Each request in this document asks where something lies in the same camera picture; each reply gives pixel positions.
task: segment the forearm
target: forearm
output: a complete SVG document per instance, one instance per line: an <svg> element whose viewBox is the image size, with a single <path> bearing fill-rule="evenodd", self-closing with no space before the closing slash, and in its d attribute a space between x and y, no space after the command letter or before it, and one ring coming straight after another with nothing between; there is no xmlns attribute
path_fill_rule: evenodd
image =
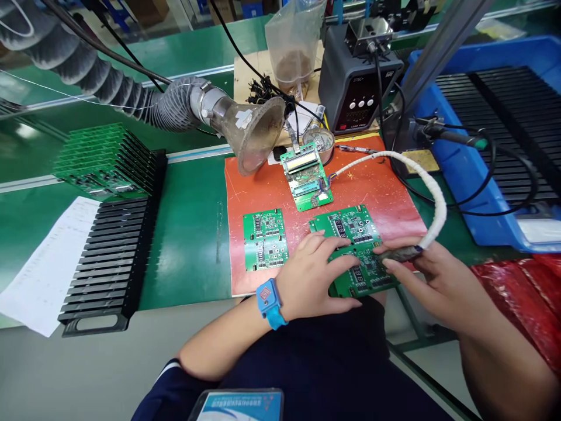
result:
<svg viewBox="0 0 561 421"><path fill-rule="evenodd" d="M271 329L251 297L205 326L179 352L179 361L190 375L221 380L241 355Z"/></svg>
<svg viewBox="0 0 561 421"><path fill-rule="evenodd" d="M494 419L547 419L559 396L555 375L498 310L492 319L477 337L460 335L474 401L480 401Z"/></svg>

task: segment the person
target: person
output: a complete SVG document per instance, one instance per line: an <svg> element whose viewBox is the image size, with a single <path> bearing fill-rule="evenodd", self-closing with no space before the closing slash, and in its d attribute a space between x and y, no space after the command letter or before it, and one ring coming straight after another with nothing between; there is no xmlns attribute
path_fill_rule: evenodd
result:
<svg viewBox="0 0 561 421"><path fill-rule="evenodd" d="M272 387L283 392L287 420L402 420L420 414L450 419L390 362L383 297L328 296L332 281L359 261L341 256L328 263L350 240L323 234L305 237L276 277L280 313L288 325L272 330L258 298L244 300L187 341L133 420L187 420L208 389ZM374 253L418 242L413 237L386 241ZM556 376L463 263L438 243L413 261L426 282L397 261L382 263L427 311L457 332L466 382L484 419L553 416Z"/></svg>

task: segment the orange silicone mat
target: orange silicone mat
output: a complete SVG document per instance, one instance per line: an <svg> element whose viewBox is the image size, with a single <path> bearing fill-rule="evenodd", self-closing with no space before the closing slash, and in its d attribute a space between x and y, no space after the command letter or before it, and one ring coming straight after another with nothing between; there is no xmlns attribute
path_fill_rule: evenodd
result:
<svg viewBox="0 0 561 421"><path fill-rule="evenodd" d="M383 150L378 136L345 142L349 146L362 146ZM333 160L325 167L327 175L364 157L361 153L344 152L335 148ZM245 271L244 224L246 213L282 208L289 253L309 232L308 221L316 215L356 205L366 205L382 240L415 235L422 236L427 229L418 214L406 188L395 177L389 161L367 161L352 167L337 177L331 186L333 203L298 212L282 165L263 167L250 177L238 172L236 158L226 159L226 188L228 193L228 223L230 225L230 265L232 270L232 295L248 295L279 272L279 268L255 272Z"/></svg>

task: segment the red bag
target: red bag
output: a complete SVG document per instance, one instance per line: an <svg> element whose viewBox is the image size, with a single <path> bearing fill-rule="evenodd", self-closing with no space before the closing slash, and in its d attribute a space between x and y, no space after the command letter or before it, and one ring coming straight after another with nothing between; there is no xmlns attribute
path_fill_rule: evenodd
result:
<svg viewBox="0 0 561 421"><path fill-rule="evenodd" d="M561 322L522 270L506 261L474 266L472 271L499 310L561 376Z"/></svg>
<svg viewBox="0 0 561 421"><path fill-rule="evenodd" d="M523 259L515 263L557 319L561 320L561 279L537 260Z"/></svg>
<svg viewBox="0 0 561 421"><path fill-rule="evenodd" d="M534 254L534 259L547 266L558 278L561 278L561 254Z"/></svg>

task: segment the black esd rack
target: black esd rack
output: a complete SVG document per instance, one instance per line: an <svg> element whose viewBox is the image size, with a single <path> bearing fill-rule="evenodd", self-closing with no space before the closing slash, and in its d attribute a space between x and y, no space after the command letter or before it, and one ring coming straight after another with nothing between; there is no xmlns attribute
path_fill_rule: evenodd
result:
<svg viewBox="0 0 561 421"><path fill-rule="evenodd" d="M154 153L151 196L99 206L58 316L63 337L121 332L138 309L167 167L165 151ZM113 326L78 329L82 319L111 315L117 316Z"/></svg>
<svg viewBox="0 0 561 421"><path fill-rule="evenodd" d="M528 67L442 75L437 85L463 125L485 127L497 144L529 159L538 173L534 205L560 202L561 97ZM481 153L487 165L490 153ZM499 155L493 179L514 206L530 191L517 160Z"/></svg>

